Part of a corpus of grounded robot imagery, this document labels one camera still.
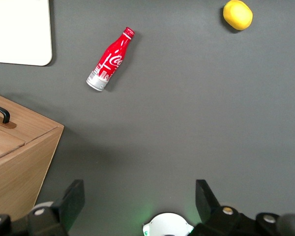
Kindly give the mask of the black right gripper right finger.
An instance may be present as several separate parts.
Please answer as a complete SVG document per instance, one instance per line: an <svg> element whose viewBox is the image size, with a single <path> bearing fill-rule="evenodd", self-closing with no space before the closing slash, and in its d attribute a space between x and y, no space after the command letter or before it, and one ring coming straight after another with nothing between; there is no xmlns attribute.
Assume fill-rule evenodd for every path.
<svg viewBox="0 0 295 236"><path fill-rule="evenodd" d="M196 208L201 222L195 236L278 236L279 215L261 212L251 219L231 206L222 206L204 179L196 181Z"/></svg>

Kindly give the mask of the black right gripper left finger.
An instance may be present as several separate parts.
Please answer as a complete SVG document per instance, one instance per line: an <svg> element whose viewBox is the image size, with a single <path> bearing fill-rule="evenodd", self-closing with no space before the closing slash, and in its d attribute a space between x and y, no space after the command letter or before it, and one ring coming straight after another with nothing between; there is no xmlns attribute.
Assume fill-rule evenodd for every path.
<svg viewBox="0 0 295 236"><path fill-rule="evenodd" d="M77 179L62 197L36 205L18 220L0 214L0 236L67 236L84 205L84 181Z"/></svg>

